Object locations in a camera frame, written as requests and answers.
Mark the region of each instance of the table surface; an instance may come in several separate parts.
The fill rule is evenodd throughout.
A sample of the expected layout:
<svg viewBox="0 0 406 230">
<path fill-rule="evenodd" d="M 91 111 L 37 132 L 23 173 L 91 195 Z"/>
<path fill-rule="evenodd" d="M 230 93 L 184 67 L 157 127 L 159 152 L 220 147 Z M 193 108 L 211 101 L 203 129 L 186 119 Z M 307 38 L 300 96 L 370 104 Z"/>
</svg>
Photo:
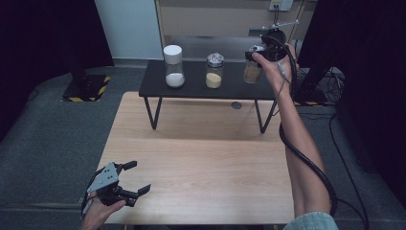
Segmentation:
<svg viewBox="0 0 406 230">
<path fill-rule="evenodd" d="M 140 87 L 140 97 L 275 100 L 274 92 L 263 71 L 257 83 L 244 81 L 244 62 L 225 62 L 219 88 L 206 85 L 206 62 L 183 61 L 185 83 L 171 88 L 165 81 L 163 60 L 150 60 Z"/>
<path fill-rule="evenodd" d="M 99 168 L 138 161 L 120 174 L 129 191 L 151 190 L 107 223 L 266 224 L 293 219 L 284 145 L 276 116 L 258 133 L 253 101 L 167 99 L 160 128 L 150 128 L 138 92 L 124 94 Z M 262 112 L 272 102 L 260 101 Z"/>
</svg>

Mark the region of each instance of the white powder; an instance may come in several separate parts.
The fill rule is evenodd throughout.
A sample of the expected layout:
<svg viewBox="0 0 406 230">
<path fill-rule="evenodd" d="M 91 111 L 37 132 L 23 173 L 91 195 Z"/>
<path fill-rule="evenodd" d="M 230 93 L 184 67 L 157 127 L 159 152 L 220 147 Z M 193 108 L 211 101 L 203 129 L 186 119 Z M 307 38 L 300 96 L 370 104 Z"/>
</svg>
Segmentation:
<svg viewBox="0 0 406 230">
<path fill-rule="evenodd" d="M 206 75 L 206 84 L 209 88 L 218 88 L 221 84 L 221 77 L 214 73 Z"/>
<path fill-rule="evenodd" d="M 183 74 L 180 73 L 173 73 L 167 75 L 167 85 L 170 87 L 180 87 L 183 85 L 185 82 L 185 78 L 183 77 Z"/>
</svg>

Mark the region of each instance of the yellow and black tape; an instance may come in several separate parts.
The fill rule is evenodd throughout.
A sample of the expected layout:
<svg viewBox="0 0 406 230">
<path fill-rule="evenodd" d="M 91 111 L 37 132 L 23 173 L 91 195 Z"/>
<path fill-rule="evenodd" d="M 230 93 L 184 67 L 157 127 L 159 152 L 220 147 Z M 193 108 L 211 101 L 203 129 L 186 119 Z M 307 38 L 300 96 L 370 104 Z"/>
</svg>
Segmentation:
<svg viewBox="0 0 406 230">
<path fill-rule="evenodd" d="M 87 98 L 87 97 L 69 97 L 69 98 L 62 98 L 63 102 L 73 102 L 73 103 L 82 103 L 82 102 L 97 102 L 105 91 L 108 82 L 110 81 L 110 77 L 105 77 L 103 83 L 101 84 L 101 88 L 99 89 L 99 94 L 96 97 Z"/>
<path fill-rule="evenodd" d="M 324 102 L 295 102 L 296 106 L 329 106 L 328 103 Z"/>
</svg>

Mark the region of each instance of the jar lid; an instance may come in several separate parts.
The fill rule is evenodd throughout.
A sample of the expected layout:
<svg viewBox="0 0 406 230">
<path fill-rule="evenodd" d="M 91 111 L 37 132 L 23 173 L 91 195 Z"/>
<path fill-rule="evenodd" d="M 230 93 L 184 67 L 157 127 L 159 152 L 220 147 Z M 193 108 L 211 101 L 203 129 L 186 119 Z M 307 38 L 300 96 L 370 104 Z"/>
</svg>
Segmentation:
<svg viewBox="0 0 406 230">
<path fill-rule="evenodd" d="M 167 64 L 182 62 L 182 48 L 177 45 L 169 45 L 164 48 L 164 60 Z"/>
<path fill-rule="evenodd" d="M 211 67 L 221 67 L 223 66 L 224 63 L 224 56 L 219 54 L 219 53 L 215 53 L 215 54 L 210 54 L 207 56 L 207 64 Z"/>
<path fill-rule="evenodd" d="M 264 51 L 265 48 L 263 46 L 254 45 L 249 49 L 250 52 L 257 52 L 257 51 Z"/>
</svg>

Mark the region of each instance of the white cylindrical container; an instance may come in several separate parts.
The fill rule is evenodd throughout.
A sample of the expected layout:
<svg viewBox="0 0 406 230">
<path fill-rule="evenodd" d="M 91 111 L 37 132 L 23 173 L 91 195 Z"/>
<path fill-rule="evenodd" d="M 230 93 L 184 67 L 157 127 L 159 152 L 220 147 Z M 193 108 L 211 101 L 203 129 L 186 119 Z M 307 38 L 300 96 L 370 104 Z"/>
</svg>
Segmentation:
<svg viewBox="0 0 406 230">
<path fill-rule="evenodd" d="M 182 48 L 177 45 L 165 47 L 164 58 L 167 65 L 167 85 L 172 88 L 182 86 L 185 82 L 182 66 Z"/>
</svg>

